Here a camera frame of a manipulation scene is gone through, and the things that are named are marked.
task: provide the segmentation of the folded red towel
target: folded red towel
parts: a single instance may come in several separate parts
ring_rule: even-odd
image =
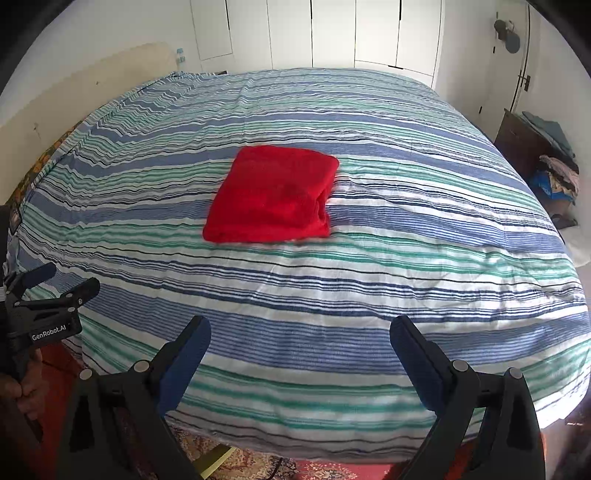
[[[329,236],[324,206],[339,161],[299,148],[244,147],[203,228],[210,242],[280,242]]]

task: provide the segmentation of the white wardrobe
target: white wardrobe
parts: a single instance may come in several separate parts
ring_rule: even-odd
[[[429,86],[444,0],[191,0],[204,72],[355,67]]]

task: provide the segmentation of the human hand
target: human hand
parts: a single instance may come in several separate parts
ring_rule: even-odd
[[[18,409],[31,420],[36,420],[43,412],[45,396],[49,390],[48,383],[43,380],[42,371],[43,357],[37,349],[31,354],[27,373],[21,383],[0,374],[0,397],[16,400]]]

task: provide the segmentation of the blue gripper pad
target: blue gripper pad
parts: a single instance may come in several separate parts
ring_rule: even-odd
[[[157,410],[161,416],[178,407],[185,390],[203,355],[209,347],[212,338],[212,328],[209,321],[203,317],[193,317],[174,342],[164,345],[154,357],[154,370],[157,365],[166,364],[160,377]]]
[[[417,390],[423,406],[434,411],[437,416],[442,415],[446,405],[445,380],[433,365],[434,359],[430,359],[429,354],[433,353],[434,346],[443,355],[442,360],[449,363],[445,354],[437,345],[427,342],[406,316],[396,317],[390,324],[390,344]]]

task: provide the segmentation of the bed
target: bed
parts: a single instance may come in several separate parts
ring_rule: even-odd
[[[258,144],[339,159],[329,238],[203,240],[232,159]],[[69,342],[97,371],[152,358],[195,314],[210,320],[211,346],[168,419],[235,446],[412,455],[434,415],[390,347],[399,314],[450,358],[521,368],[541,427],[589,384],[584,294],[547,214],[477,128],[406,77],[170,74],[90,114],[20,210],[17,267],[58,268],[30,298],[100,279]]]

